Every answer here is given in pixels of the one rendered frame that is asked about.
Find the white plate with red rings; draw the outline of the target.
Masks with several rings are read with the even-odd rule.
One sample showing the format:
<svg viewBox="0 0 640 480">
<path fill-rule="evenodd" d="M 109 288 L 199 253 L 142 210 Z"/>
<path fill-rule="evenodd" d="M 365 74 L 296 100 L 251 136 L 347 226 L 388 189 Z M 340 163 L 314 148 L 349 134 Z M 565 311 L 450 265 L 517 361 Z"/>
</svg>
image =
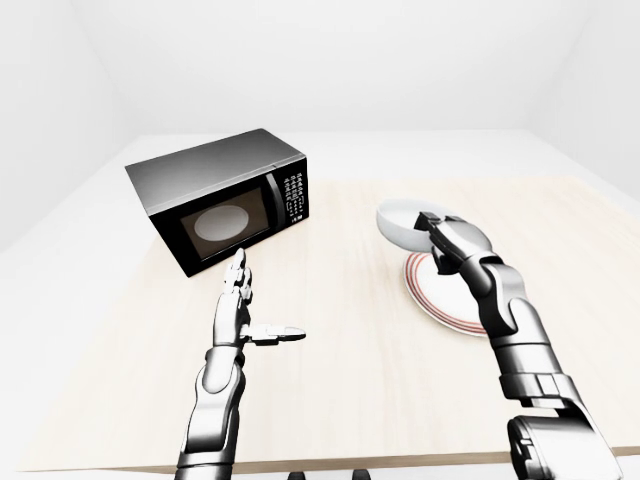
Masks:
<svg viewBox="0 0 640 480">
<path fill-rule="evenodd" d="M 410 253 L 403 276 L 411 297 L 433 319 L 461 333 L 487 336 L 467 284 L 460 275 L 439 274 L 430 253 Z"/>
</svg>

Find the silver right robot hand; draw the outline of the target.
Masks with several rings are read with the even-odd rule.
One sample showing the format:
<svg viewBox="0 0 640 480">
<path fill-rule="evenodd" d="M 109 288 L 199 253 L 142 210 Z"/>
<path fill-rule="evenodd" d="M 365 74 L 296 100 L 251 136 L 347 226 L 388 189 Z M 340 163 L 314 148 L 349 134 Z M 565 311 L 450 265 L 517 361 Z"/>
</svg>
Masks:
<svg viewBox="0 0 640 480">
<path fill-rule="evenodd" d="M 438 273 L 469 276 L 484 263 L 502 264 L 488 237 L 474 224 L 457 216 L 438 217 L 433 212 L 420 212 L 416 230 L 425 231 L 433 244 L 431 251 Z"/>
</svg>

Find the white bowl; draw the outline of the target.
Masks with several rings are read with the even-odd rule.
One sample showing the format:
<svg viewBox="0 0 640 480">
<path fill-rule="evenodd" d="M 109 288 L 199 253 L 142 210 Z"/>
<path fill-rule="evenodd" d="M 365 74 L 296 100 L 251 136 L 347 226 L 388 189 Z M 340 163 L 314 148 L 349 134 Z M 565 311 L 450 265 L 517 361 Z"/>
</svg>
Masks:
<svg viewBox="0 0 640 480">
<path fill-rule="evenodd" d="M 427 200 L 385 199 L 376 212 L 378 229 L 387 240 L 404 250 L 429 252 L 433 247 L 430 234 L 414 228 L 421 212 L 432 212 L 440 218 L 453 214 L 450 209 Z"/>
</svg>

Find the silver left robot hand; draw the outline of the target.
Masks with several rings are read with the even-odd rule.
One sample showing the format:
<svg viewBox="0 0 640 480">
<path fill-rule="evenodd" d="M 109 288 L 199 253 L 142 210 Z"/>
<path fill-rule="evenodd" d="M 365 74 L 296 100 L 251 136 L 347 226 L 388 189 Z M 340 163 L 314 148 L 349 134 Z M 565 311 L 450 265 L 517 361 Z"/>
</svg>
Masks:
<svg viewBox="0 0 640 480">
<path fill-rule="evenodd" d="M 253 299 L 253 276 L 246 261 L 245 250 L 239 248 L 225 271 L 224 288 L 214 316 L 213 346 L 241 348 L 247 342 L 271 346 L 304 339 L 306 332 L 300 328 L 251 324 L 248 307 Z"/>
</svg>

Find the black and silver microwave oven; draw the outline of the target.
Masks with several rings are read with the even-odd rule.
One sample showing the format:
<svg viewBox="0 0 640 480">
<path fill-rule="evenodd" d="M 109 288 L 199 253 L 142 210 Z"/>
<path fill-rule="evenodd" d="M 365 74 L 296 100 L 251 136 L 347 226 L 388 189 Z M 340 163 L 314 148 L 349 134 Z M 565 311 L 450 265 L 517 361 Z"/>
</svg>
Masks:
<svg viewBox="0 0 640 480">
<path fill-rule="evenodd" d="M 233 256 L 309 216 L 307 158 L 264 129 L 126 166 L 160 237 L 186 276 Z M 197 236 L 194 224 L 210 208 L 236 205 L 247 227 L 218 242 Z"/>
</svg>

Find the white round microwave turntable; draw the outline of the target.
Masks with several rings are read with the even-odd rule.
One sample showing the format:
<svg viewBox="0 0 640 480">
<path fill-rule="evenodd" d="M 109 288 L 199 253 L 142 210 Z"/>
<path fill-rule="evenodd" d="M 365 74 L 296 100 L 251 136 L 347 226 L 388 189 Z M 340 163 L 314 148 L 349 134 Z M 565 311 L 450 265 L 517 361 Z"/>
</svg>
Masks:
<svg viewBox="0 0 640 480">
<path fill-rule="evenodd" d="M 249 214 L 236 205 L 208 209 L 194 224 L 197 236 L 210 242 L 225 241 L 240 234 L 249 223 Z"/>
</svg>

